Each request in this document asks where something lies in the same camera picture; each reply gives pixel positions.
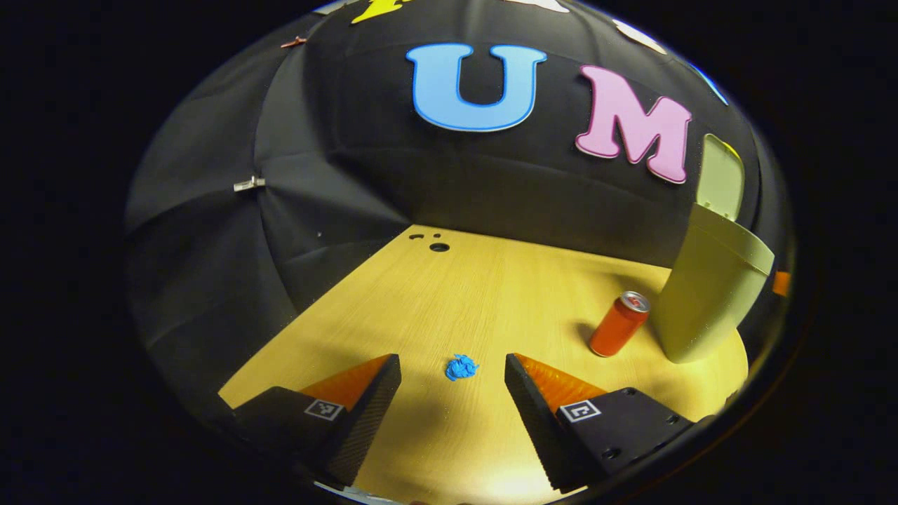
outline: blue blob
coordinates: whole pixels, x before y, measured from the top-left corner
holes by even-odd
[[[474,377],[480,365],[475,365],[471,358],[463,354],[456,354],[455,359],[446,367],[446,377],[455,382],[457,378]]]

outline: pink letter m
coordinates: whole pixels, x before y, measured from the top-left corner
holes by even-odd
[[[627,80],[599,66],[584,65],[580,72],[593,83],[593,113],[589,130],[577,136],[577,148],[589,155],[614,158],[621,148],[614,142],[614,122],[621,128],[627,159],[638,163],[658,139],[648,170],[658,177],[686,182],[686,130],[692,114],[682,105],[662,96],[646,114]]]

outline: blue letter u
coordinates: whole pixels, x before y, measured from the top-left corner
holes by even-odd
[[[459,94],[462,58],[474,49],[467,44],[432,44],[414,48],[406,58],[415,63],[412,101],[422,118],[438,127],[460,131],[496,131],[527,119],[536,101],[536,64],[546,53],[521,46],[493,46],[502,59],[505,86],[502,99],[491,105],[466,102]]]

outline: black background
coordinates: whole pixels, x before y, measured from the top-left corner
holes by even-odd
[[[12,502],[84,502],[88,493],[129,503],[302,502],[229,458],[180,410],[137,343],[119,272],[128,180],[155,130],[218,65],[311,7],[12,8]],[[875,253],[894,235],[894,148],[877,124],[896,82],[894,57],[877,54],[894,11],[766,1],[600,7],[702,68],[767,134],[797,213],[799,268],[814,284],[804,291],[810,315],[796,321],[804,345],[766,403],[634,502],[893,501],[885,476],[896,468],[883,447],[895,415],[885,376],[894,328]]]

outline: orange object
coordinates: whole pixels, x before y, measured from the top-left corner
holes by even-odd
[[[390,356],[384,354],[380,358],[371,359],[355,368],[308,385],[299,392],[326,402],[338,403],[351,411]]]
[[[561,405],[570,405],[608,393],[536,359],[518,353],[515,353],[515,358],[524,366],[552,413],[557,412]]]
[[[617,354],[648,319],[648,308],[645,297],[636,291],[624,291],[595,329],[589,348],[606,358]]]
[[[788,272],[778,271],[773,276],[773,292],[783,297],[788,295],[788,285],[791,280],[792,276]]]

